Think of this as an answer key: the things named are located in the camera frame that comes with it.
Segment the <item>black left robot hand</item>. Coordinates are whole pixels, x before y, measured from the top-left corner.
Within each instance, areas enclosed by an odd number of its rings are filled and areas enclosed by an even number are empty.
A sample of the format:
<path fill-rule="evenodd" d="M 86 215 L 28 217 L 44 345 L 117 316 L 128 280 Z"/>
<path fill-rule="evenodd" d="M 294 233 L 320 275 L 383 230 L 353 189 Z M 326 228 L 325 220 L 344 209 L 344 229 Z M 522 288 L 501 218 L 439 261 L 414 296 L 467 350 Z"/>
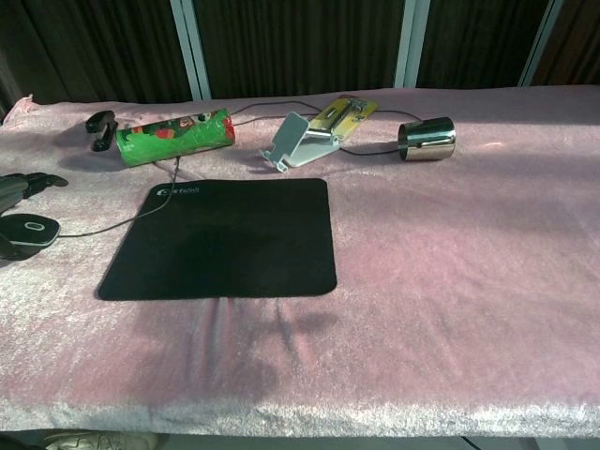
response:
<path fill-rule="evenodd" d="M 13 173 L 1 177 L 2 260 L 27 260 L 52 245 L 61 231 L 59 222 L 52 218 L 25 213 L 8 214 L 8 210 L 46 188 L 67 185 L 65 178 L 45 172 Z"/>

